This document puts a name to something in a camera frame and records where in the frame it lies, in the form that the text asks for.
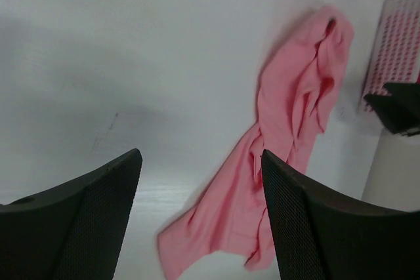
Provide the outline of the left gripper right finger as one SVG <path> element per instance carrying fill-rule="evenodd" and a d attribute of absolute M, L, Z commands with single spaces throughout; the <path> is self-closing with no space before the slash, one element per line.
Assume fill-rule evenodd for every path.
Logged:
<path fill-rule="evenodd" d="M 282 279 L 418 279 L 419 213 L 335 191 L 264 150 L 262 182 Z"/>

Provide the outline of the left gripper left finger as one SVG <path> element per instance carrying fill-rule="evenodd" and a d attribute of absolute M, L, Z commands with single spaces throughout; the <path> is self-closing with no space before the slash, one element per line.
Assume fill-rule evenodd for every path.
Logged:
<path fill-rule="evenodd" d="M 141 167 L 140 151 L 133 149 L 1 205 L 1 278 L 113 279 Z"/>

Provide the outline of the light pink t shirt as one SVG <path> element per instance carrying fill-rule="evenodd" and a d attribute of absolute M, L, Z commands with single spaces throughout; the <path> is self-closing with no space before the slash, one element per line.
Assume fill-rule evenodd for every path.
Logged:
<path fill-rule="evenodd" d="M 269 150 L 304 172 L 338 99 L 354 37 L 336 8 L 314 12 L 273 54 L 259 77 L 256 123 L 242 136 L 198 202 L 157 237 L 166 279 L 216 251 L 268 268 L 275 249 L 261 175 Z"/>

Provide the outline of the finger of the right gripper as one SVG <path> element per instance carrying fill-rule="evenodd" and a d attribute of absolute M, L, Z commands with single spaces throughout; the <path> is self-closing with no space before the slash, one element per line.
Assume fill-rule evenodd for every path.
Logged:
<path fill-rule="evenodd" d="M 419 135 L 419 84 L 385 83 L 389 95 L 366 94 L 364 100 L 384 128 L 400 136 Z"/>

